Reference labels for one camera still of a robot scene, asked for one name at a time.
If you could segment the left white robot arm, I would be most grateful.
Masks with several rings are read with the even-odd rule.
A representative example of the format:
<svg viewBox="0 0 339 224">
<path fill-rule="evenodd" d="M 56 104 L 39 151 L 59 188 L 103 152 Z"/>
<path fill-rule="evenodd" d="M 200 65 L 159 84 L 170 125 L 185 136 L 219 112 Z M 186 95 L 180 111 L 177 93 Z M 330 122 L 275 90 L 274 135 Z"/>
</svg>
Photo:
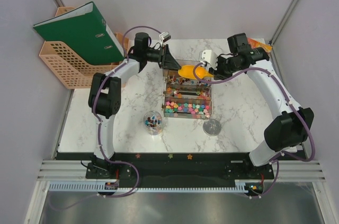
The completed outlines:
<svg viewBox="0 0 339 224">
<path fill-rule="evenodd" d="M 170 53 L 167 44 L 170 39 L 168 32 L 161 33 L 159 48 L 156 48 L 150 46 L 150 36 L 147 33 L 136 33 L 134 44 L 123 62 L 106 74 L 96 73 L 93 76 L 88 105 L 97 119 L 97 148 L 94 156 L 103 160 L 97 170 L 105 178 L 114 176 L 117 170 L 111 158 L 115 154 L 113 125 L 121 106 L 122 85 L 140 73 L 149 62 L 168 70 L 181 69 L 181 65 Z"/>
</svg>

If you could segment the clear round lid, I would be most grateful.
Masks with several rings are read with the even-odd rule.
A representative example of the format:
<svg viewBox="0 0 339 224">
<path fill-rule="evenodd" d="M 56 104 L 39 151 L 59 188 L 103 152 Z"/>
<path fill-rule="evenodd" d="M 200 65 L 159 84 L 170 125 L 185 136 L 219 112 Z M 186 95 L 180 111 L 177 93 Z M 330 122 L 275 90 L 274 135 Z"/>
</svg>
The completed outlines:
<svg viewBox="0 0 339 224">
<path fill-rule="evenodd" d="M 216 119 L 208 119 L 203 123 L 203 131 L 209 136 L 217 136 L 221 132 L 221 123 Z"/>
</svg>

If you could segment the clear four-compartment candy box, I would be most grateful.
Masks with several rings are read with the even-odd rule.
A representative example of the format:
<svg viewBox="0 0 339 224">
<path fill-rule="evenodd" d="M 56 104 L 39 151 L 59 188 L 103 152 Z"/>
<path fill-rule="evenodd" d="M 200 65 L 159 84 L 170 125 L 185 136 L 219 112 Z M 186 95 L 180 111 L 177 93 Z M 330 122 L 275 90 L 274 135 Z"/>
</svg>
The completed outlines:
<svg viewBox="0 0 339 224">
<path fill-rule="evenodd" d="M 167 118 L 209 119 L 212 115 L 211 85 L 184 78 L 176 70 L 163 69 L 163 114 Z"/>
</svg>

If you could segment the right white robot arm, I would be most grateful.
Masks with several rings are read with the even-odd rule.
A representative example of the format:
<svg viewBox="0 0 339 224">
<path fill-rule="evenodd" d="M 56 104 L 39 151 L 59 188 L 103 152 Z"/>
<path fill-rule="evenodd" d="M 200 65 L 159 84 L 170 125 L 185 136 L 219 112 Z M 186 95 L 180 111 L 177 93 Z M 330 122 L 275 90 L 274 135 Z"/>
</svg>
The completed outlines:
<svg viewBox="0 0 339 224">
<path fill-rule="evenodd" d="M 255 178 L 266 165 L 279 156 L 289 155 L 303 162 L 315 157 L 315 143 L 310 132 L 314 120 L 311 108 L 303 108 L 287 91 L 276 75 L 268 53 L 262 47 L 253 48 L 245 33 L 227 39 L 230 53 L 217 55 L 211 50 L 202 52 L 202 60 L 208 64 L 213 83 L 225 83 L 246 74 L 266 100 L 272 114 L 272 122 L 264 130 L 264 140 L 248 154 L 243 173 Z M 301 159 L 288 149 L 306 140 L 311 145 L 310 157 Z"/>
</svg>

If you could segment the clear plastic cup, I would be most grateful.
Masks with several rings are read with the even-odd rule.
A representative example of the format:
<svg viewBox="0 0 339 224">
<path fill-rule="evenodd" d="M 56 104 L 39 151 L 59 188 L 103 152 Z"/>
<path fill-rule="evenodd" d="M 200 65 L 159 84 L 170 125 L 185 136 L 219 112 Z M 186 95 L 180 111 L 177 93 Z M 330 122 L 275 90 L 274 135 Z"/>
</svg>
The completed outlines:
<svg viewBox="0 0 339 224">
<path fill-rule="evenodd" d="M 161 114 L 157 111 L 148 111 L 144 115 L 144 127 L 152 136 L 161 134 L 163 130 L 163 119 Z"/>
</svg>

